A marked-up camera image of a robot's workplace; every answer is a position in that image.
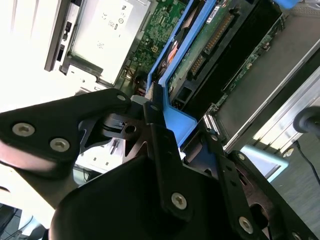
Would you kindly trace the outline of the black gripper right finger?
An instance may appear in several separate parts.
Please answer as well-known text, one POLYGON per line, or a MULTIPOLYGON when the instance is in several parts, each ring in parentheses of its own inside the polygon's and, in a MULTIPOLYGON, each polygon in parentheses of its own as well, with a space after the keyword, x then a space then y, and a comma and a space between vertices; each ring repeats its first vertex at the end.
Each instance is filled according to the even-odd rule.
POLYGON ((197 133, 203 148, 215 155, 227 217, 241 240, 317 239, 244 153, 226 154, 218 135, 204 123, 197 133))

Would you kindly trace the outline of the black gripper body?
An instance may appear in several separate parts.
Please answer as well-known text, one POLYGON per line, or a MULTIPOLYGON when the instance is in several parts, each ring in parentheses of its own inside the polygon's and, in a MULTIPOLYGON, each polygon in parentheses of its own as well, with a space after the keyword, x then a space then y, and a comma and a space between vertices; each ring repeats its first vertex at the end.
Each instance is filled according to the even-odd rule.
POLYGON ((139 157, 69 193, 57 207, 51 240, 237 240, 217 180, 184 166, 178 174, 190 221, 161 207, 156 169, 139 157))

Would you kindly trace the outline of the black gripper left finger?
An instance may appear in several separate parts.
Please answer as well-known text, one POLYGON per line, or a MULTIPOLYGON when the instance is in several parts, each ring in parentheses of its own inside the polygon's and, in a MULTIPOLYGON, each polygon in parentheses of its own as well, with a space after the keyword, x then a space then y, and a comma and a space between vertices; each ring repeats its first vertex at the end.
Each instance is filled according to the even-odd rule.
POLYGON ((140 157, 150 160, 161 208, 188 222, 192 209, 183 194, 183 166, 174 133, 166 127, 163 95, 163 88, 154 84, 144 103, 138 103, 109 88, 4 112, 0 160, 37 177, 60 180, 71 173, 80 154, 122 139, 122 165, 140 157))

